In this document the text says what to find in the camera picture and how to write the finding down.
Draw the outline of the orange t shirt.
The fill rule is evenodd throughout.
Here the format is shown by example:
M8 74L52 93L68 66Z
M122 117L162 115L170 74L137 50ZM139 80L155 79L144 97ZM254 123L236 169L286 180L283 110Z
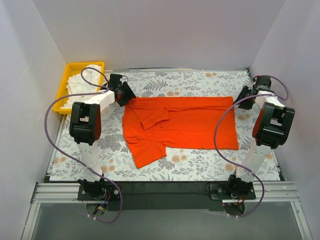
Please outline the orange t shirt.
M125 106L123 136L139 169L166 148L238 150L231 96L136 97Z

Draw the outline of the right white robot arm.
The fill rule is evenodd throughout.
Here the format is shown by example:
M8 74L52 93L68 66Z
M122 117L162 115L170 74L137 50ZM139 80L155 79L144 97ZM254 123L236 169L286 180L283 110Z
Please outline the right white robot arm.
M250 110L255 104L260 112L252 130L253 142L238 167L228 178L227 195L232 199L246 196L253 191L253 174L256 173L267 155L282 146L288 139L296 111L283 105L271 90L271 75L257 75L251 87L244 86L235 100L238 108Z

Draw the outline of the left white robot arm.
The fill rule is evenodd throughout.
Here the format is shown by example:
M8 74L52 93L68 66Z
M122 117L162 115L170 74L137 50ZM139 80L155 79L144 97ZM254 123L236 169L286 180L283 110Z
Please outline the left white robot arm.
M85 176L78 182L84 188L91 185L89 194L95 200L103 199L107 193L106 187L99 183L103 174L97 145L102 133L101 113L113 103L123 107L136 97L125 75L110 74L106 87L107 92L101 90L88 100L72 104L69 126L70 136L77 143L81 161L86 165Z

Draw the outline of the white t shirt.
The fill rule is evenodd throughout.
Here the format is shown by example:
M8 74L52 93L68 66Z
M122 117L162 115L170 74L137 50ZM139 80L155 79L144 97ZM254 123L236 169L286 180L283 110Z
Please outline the white t shirt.
M88 82L90 82L93 85L84 81L80 73L72 74L71 76L68 77L66 86L64 87L67 90L68 95L80 94L80 93L94 93L98 91L97 85L101 85L100 78L102 75L92 69L85 70L82 75ZM60 109L71 109L72 104L74 102L86 101L91 97L92 97L91 95L68 97L66 102L62 104Z

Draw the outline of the floral table mat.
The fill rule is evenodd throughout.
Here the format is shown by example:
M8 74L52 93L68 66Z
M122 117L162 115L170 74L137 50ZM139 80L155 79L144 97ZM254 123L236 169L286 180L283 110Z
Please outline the floral table mat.
M138 97L231 96L251 83L246 71L133 71L129 86ZM166 156L137 168L123 137L124 109L113 104L102 113L98 153L103 174L113 181L225 181L245 158L259 108L235 110L238 150L168 148Z

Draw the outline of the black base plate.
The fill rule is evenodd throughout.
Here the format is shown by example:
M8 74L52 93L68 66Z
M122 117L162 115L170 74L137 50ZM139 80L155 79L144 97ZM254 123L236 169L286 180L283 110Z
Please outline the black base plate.
M77 200L107 202L110 211L123 210L195 210L223 211L223 201L239 205L254 200L256 194L230 190L227 181L78 181Z

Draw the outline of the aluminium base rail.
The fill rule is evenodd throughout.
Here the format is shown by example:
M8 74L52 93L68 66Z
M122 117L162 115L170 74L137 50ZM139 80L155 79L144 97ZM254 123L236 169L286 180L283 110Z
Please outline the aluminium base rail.
M170 182L167 184L171 190L137 190L138 195L143 193L174 195L174 190L179 195L186 195L188 190L179 190ZM264 189L258 182L253 183L256 199L246 199L246 202L299 202L300 196L296 186L291 181L264 181ZM72 203L77 201L80 185L78 183L37 183L31 197L32 203Z

